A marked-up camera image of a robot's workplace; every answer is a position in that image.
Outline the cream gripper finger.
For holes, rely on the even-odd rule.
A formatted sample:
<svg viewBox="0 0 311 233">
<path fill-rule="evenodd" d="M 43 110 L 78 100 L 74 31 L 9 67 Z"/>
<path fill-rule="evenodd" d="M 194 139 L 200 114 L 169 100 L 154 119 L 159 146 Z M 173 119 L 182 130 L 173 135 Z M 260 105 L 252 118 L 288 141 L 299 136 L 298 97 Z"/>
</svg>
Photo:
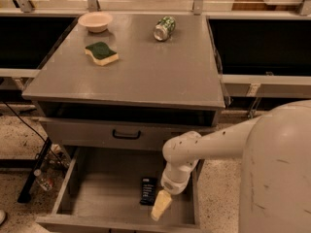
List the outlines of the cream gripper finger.
<svg viewBox="0 0 311 233">
<path fill-rule="evenodd" d="M 161 190 L 155 199 L 155 203 L 152 208 L 151 218 L 158 221 L 163 213 L 168 209 L 172 203 L 172 197 L 166 190 Z"/>
</svg>

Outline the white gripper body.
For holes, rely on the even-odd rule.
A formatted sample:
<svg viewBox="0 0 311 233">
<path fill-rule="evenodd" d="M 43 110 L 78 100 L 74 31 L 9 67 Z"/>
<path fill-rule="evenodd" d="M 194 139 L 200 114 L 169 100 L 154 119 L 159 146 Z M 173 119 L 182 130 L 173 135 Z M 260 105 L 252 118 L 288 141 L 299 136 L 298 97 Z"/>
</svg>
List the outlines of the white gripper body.
<svg viewBox="0 0 311 233">
<path fill-rule="evenodd" d="M 168 170 L 164 170 L 160 183 L 164 190 L 169 194 L 178 195 L 186 189 L 189 179 L 190 174 L 182 174 L 178 179 L 173 179 L 170 177 L 170 172 Z"/>
</svg>

